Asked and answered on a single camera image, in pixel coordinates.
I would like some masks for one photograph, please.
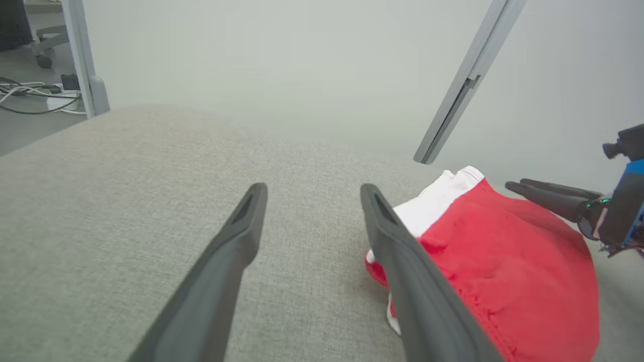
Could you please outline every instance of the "gray metal frame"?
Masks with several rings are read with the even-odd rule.
[[[82,0],[66,0],[62,9],[83,103],[87,117],[92,118],[109,111],[108,93],[94,69]]]
[[[414,161],[430,164],[436,159],[497,57],[526,1],[494,0],[449,91],[413,156]]]

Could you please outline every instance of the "white cable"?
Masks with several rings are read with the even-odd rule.
[[[27,91],[29,91],[29,93],[38,93],[38,94],[41,94],[41,95],[44,95],[44,96],[47,96],[47,97],[51,97],[51,98],[71,98],[71,97],[65,96],[65,95],[56,95],[56,94],[51,94],[51,93],[45,93],[43,91],[39,91],[39,90],[37,90],[35,88],[31,88],[31,87],[18,86],[18,87],[15,87],[15,88],[12,88],[11,90],[9,90],[9,92],[7,94],[5,94],[4,97],[2,97],[0,99],[0,104],[2,104],[2,102],[4,102],[7,98],[9,98],[9,96],[11,96],[11,94],[13,94],[13,93],[15,93],[17,91],[21,91],[21,90],[27,90]]]
[[[7,92],[7,94],[5,94],[5,96],[4,96],[4,97],[0,98],[0,104],[2,104],[2,102],[4,102],[7,98],[11,97],[11,95],[12,95],[12,94],[14,94],[15,92],[17,92],[17,91],[19,91],[19,90],[23,90],[23,88],[24,88],[24,87],[15,87],[15,88],[12,88],[9,92]]]
[[[87,114],[85,112],[68,111],[68,110],[66,110],[64,108],[59,110],[59,111],[69,113],[70,115],[86,115]]]

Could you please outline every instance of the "red cloth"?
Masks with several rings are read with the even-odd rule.
[[[417,239],[506,361],[592,359],[600,334],[591,255],[555,215],[483,178]],[[383,268],[365,265],[386,286]]]

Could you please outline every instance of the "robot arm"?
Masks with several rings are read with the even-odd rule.
[[[608,158],[630,159],[612,196],[575,187],[523,179],[506,188],[577,223],[588,239],[600,241],[609,257],[620,251],[644,249],[644,124],[618,133],[615,144],[604,144]]]

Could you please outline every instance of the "black cable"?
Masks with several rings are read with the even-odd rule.
[[[22,83],[16,82],[15,80],[7,77],[0,77],[0,82],[5,82],[10,85],[9,88],[5,88],[4,86],[0,86],[0,91],[7,94],[9,91],[15,87],[22,87]],[[30,88],[47,88],[47,86],[33,86]],[[23,95],[34,95],[36,97],[47,97],[47,98],[67,98],[67,99],[75,99],[76,97],[66,97],[64,95],[56,95],[56,94],[51,94],[51,95],[44,95],[44,94],[38,94],[38,93],[29,93],[29,90],[21,90],[21,91],[16,91],[13,92],[12,95],[16,97],[21,97]]]
[[[14,113],[18,113],[18,114],[21,114],[21,115],[44,115],[45,113],[51,113],[51,112],[60,111],[61,109],[65,108],[66,106],[71,105],[72,103],[76,102],[76,101],[77,101],[77,100],[79,100],[79,99],[81,99],[81,98],[80,98],[80,97],[78,97],[78,98],[74,98],[71,102],[69,102],[69,103],[65,104],[64,106],[61,106],[61,107],[58,107],[58,108],[54,108],[54,109],[52,109],[52,110],[48,110],[48,111],[42,111],[42,112],[23,112],[23,111],[17,111],[17,110],[12,110],[11,108],[7,108],[7,107],[5,107],[5,106],[3,106],[3,105],[1,105],[1,104],[0,104],[0,110],[5,110],[5,111],[9,111],[9,112],[14,112]]]
[[[7,83],[7,84],[9,84],[9,85],[15,85],[15,86],[13,86],[13,87],[9,88],[9,90],[7,90],[6,88],[4,88],[3,86],[0,86],[0,91],[2,91],[2,92],[4,92],[4,93],[9,93],[9,91],[10,91],[11,89],[15,88],[15,87],[21,87],[21,86],[23,86],[21,83],[16,82],[15,80],[13,80],[13,79],[9,79],[9,78],[7,78],[7,77],[0,77],[0,81],[6,82],[6,83]],[[24,91],[17,91],[17,92],[12,93],[12,95],[15,95],[15,96],[21,96],[21,95],[35,95],[36,97],[47,97],[47,98],[67,98],[67,99],[71,99],[71,100],[72,100],[71,102],[69,102],[69,103],[65,104],[64,106],[61,106],[61,107],[58,107],[58,108],[54,108],[53,110],[47,110],[47,111],[42,111],[42,112],[25,112],[25,111],[18,111],[18,110],[13,110],[13,109],[11,109],[11,108],[7,108],[7,107],[3,106],[2,104],[0,104],[0,110],[5,110],[5,111],[9,111],[9,112],[14,112],[14,113],[18,113],[18,114],[21,114],[21,115],[44,115],[44,114],[46,114],[46,113],[51,113],[51,112],[55,112],[55,111],[60,111],[61,109],[65,108],[65,107],[67,107],[67,106],[69,106],[69,105],[71,105],[72,103],[74,103],[74,102],[76,102],[77,100],[79,100],[79,99],[81,99],[81,98],[82,98],[82,96],[78,96],[78,97],[66,97],[66,96],[64,96],[64,95],[43,95],[43,94],[33,94],[33,93],[28,93],[28,90],[24,90]]]

